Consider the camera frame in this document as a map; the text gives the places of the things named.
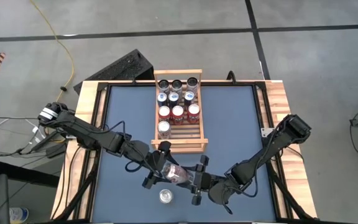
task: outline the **wooden table frame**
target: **wooden table frame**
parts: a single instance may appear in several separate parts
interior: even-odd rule
[[[109,102],[110,86],[152,86],[155,85],[154,80],[132,80],[121,81],[85,81],[83,82],[80,98],[76,108],[76,117],[89,122],[95,126],[104,126],[106,122],[106,108]],[[203,80],[202,86],[245,86],[250,85],[254,91],[255,108],[259,114],[259,124],[261,128],[272,128],[277,125],[287,114],[290,114],[290,108],[285,94],[285,89],[282,81],[261,81],[261,80]],[[294,144],[291,146],[300,152],[299,146]],[[99,154],[94,151],[86,151],[84,149],[78,151],[76,157],[73,158],[74,152],[78,148],[76,141],[70,141],[67,147],[65,158],[64,172],[65,184],[63,186],[63,169],[60,175],[60,182],[57,188],[55,203],[53,205],[52,213],[57,209],[55,217],[59,216],[65,208],[66,203],[69,203],[76,194],[79,185],[84,181],[86,175],[89,173],[94,159]],[[281,158],[278,155],[272,161],[273,167],[279,174],[287,189],[291,192],[296,201],[303,207],[306,213],[312,217],[316,217],[313,199],[309,188],[308,179],[305,172],[305,167],[301,158],[290,152],[283,151]],[[68,186],[69,164],[72,164],[70,189]],[[291,218],[296,215],[291,211],[286,200],[284,200],[281,191],[274,186],[274,183],[269,178],[270,188],[272,189],[273,205],[275,207],[276,218]],[[84,196],[82,197],[80,206],[77,206],[71,214],[72,219],[91,218],[92,205],[94,200],[94,189],[96,181],[88,187]]]

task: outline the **table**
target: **table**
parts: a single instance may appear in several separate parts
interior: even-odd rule
[[[136,86],[142,85],[150,85],[153,83],[153,80],[142,80],[137,81]],[[83,88],[80,93],[80,99],[78,101],[78,106],[76,109],[76,116],[91,123],[93,121],[95,126],[100,126],[102,123],[106,122],[106,112],[103,110],[108,104],[108,99],[106,99],[106,87],[108,83],[112,83],[113,85],[125,85],[125,86],[133,86],[132,81],[88,81],[83,83]],[[204,84],[212,84],[215,85],[232,85],[232,80],[203,80],[201,86]],[[257,84],[256,92],[257,99],[259,100],[260,105],[260,116],[263,120],[263,126],[269,127],[270,124],[277,124],[282,118],[284,118],[288,113],[290,113],[290,109],[288,106],[287,97],[285,94],[284,86],[282,81],[260,81],[260,80],[238,80],[237,84]],[[292,148],[299,151],[299,147],[297,145],[292,146]],[[53,206],[53,211],[57,208],[58,201],[60,200],[60,194],[63,189],[63,198],[60,206],[58,207],[57,214],[60,214],[64,209],[65,204],[65,196],[68,194],[68,201],[74,196],[76,191],[78,190],[78,185],[80,183],[82,169],[84,165],[84,158],[88,156],[88,163],[93,163],[94,152],[91,152],[89,155],[86,155],[85,150],[80,150],[76,157],[73,158],[73,154],[77,149],[76,142],[70,142],[67,148],[66,155],[66,164],[69,164],[73,160],[73,168],[71,171],[71,179],[70,179],[70,189],[67,190],[68,185],[68,176],[66,175],[65,179],[65,187],[62,185],[61,175],[60,184],[57,189],[57,196],[55,198],[55,204]],[[313,200],[311,198],[310,188],[307,181],[307,176],[305,172],[305,167],[301,161],[301,159],[292,154],[292,152],[284,151],[282,157],[282,168],[283,173],[285,174],[285,180],[287,183],[287,187],[298,203],[312,216],[316,216],[316,212],[313,205]],[[69,167],[65,166],[66,174],[69,171]],[[280,217],[287,217],[285,204],[282,198],[280,191],[275,189],[277,194],[277,207],[279,211]],[[81,201],[81,206],[79,207],[77,213],[72,214],[75,218],[84,218],[88,217],[92,213],[91,204],[94,203],[94,191],[91,191],[91,200],[89,198],[89,189],[85,192],[84,197]]]

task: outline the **concrete floor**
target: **concrete floor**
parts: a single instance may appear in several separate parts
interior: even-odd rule
[[[97,34],[172,29],[249,28],[242,0],[36,1],[58,34]],[[251,0],[258,27],[358,24],[356,0]],[[0,37],[51,35],[28,0],[0,0]],[[349,119],[358,112],[358,29],[260,33],[271,79],[283,80],[293,113],[313,128],[302,147],[311,192],[322,220],[358,223],[358,155],[349,139]],[[262,79],[254,38],[243,34],[197,34],[64,40],[75,61],[78,83],[133,49],[155,69],[202,68],[206,78]],[[0,116],[36,117],[70,76],[64,50],[52,40],[0,42]],[[75,109],[74,91],[62,100]],[[25,121],[0,130],[0,151],[30,138]],[[358,129],[354,131],[358,146]],[[1,158],[23,165],[30,159]],[[56,172],[62,160],[41,160]],[[35,210],[45,221],[54,190],[27,186],[13,206]]]

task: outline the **wooden rack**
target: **wooden rack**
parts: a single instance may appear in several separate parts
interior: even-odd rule
[[[154,149],[158,149],[158,145],[162,141],[169,141],[171,145],[172,153],[203,153],[205,151],[208,139],[204,138],[204,126],[203,126],[203,110],[201,107],[201,77],[203,71],[201,69],[195,70],[156,70],[154,71],[155,78],[155,99],[157,99],[159,92],[158,89],[158,76],[159,75],[189,75],[197,74],[198,75],[198,89],[197,96],[195,98],[195,103],[198,104],[200,108],[200,122],[198,124],[191,124],[187,121],[187,111],[185,112],[185,120],[182,125],[175,125],[172,122],[171,124],[171,138],[170,139],[159,139],[158,138],[158,103],[155,102],[155,136],[152,140],[152,145]],[[183,95],[186,92],[187,85],[185,84],[187,80],[181,80],[183,84]],[[184,106],[184,97],[181,98],[179,102],[180,106]]]

